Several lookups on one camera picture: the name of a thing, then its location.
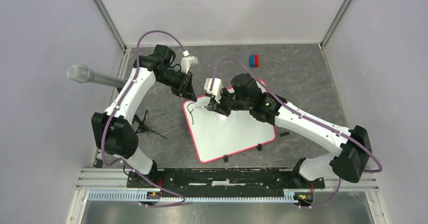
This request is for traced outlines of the pink framed whiteboard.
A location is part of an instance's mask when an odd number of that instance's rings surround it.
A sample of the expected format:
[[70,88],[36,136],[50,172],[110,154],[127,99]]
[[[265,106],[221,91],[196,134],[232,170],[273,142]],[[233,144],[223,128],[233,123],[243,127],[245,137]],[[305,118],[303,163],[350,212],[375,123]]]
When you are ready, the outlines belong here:
[[254,119],[247,111],[233,111],[227,117],[204,108],[207,96],[197,97],[197,102],[187,100],[182,108],[187,121],[198,160],[208,163],[275,141],[273,125]]

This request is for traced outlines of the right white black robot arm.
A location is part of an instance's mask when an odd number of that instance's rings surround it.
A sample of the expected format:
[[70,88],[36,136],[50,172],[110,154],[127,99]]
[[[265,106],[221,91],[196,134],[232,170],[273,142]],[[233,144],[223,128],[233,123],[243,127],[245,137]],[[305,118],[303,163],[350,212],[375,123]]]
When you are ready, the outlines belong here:
[[296,187],[304,188],[324,177],[338,177],[351,183],[360,181],[372,153],[365,128],[349,129],[315,117],[272,93],[249,73],[235,76],[231,84],[233,92],[229,92],[219,78],[206,79],[208,111],[227,117],[233,111],[247,111],[259,122],[291,130],[328,151],[325,155],[298,161],[291,175]]

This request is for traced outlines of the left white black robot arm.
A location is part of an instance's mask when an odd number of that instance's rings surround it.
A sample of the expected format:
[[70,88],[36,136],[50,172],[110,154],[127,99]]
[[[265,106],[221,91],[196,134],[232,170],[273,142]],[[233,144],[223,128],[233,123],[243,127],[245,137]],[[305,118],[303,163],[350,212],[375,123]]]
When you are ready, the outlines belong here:
[[110,154],[140,173],[139,181],[146,187],[158,183],[158,173],[152,170],[154,161],[138,147],[138,136],[132,128],[136,111],[148,90],[156,83],[171,88],[174,95],[196,102],[190,67],[198,63],[195,56],[184,51],[180,66],[173,68],[176,54],[165,45],[156,45],[152,54],[139,55],[130,78],[113,103],[91,118],[96,147],[102,154]]

